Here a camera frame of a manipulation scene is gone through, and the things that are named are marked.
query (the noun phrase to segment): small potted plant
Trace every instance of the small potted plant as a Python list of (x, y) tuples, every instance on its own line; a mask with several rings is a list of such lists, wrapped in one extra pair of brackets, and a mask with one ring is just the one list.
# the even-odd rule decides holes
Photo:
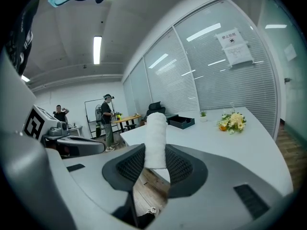
[(200, 121), (201, 122), (207, 122), (207, 112), (206, 111), (201, 111), (200, 112)]

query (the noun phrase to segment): black vent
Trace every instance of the black vent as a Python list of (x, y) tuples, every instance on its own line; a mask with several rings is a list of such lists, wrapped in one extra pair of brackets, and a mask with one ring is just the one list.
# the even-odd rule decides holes
[(135, 183), (144, 167), (145, 147), (116, 165), (120, 175)]
[(234, 190), (254, 219), (257, 219), (269, 210), (267, 204), (249, 185), (236, 186)]
[(191, 162), (177, 155), (168, 147), (165, 149), (165, 158), (172, 185), (186, 179), (192, 173)]

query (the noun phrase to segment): white wall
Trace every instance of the white wall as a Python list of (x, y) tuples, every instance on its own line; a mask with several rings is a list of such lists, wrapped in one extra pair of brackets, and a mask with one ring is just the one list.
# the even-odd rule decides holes
[(87, 124), (84, 102), (102, 99), (105, 94), (115, 97), (113, 102), (114, 111), (128, 116), (127, 104), (121, 82), (79, 82), (78, 84), (67, 84), (45, 91), (34, 92), (35, 104), (44, 108), (50, 114), (56, 110), (57, 105), (69, 109), (67, 119), (69, 124), (82, 125), (82, 133), (85, 138), (91, 138)]
[(146, 53), (146, 51), (151, 47), (151, 45), (164, 33), (168, 28), (170, 28), (174, 23), (179, 21), (181, 18), (188, 15), (194, 9), (201, 7), (203, 4), (208, 3), (213, 0), (182, 0), (176, 6), (174, 6), (164, 17), (162, 17), (159, 22), (152, 28), (152, 30), (147, 34), (142, 43), (137, 48), (133, 56), (124, 64), (125, 71), (122, 78), (122, 82), (127, 78), (129, 73), (141, 59), (141, 57)]

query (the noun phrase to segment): black box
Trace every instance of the black box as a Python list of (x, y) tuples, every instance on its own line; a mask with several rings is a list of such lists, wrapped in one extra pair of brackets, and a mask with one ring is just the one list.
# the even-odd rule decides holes
[(194, 118), (174, 116), (169, 118), (169, 124), (177, 128), (185, 129), (195, 124)]
[(169, 125), (169, 119), (170, 118), (178, 117), (178, 116), (179, 116), (178, 114), (165, 114), (167, 124)]

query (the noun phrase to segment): black mesh pad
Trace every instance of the black mesh pad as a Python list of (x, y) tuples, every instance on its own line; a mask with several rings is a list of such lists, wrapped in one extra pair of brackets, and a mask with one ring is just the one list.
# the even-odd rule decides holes
[(144, 167), (145, 147), (139, 149), (133, 155), (124, 159), (116, 165), (116, 170), (120, 175), (135, 183)]
[(193, 166), (191, 162), (178, 156), (170, 148), (165, 149), (166, 167), (171, 179), (171, 184), (174, 185), (192, 174)]
[[(144, 158), (145, 145), (141, 144), (107, 162), (102, 168), (103, 177), (114, 189), (132, 192), (144, 168)], [(171, 181), (168, 198), (190, 196), (206, 182), (208, 170), (201, 160), (169, 144), (165, 147), (165, 158)]]

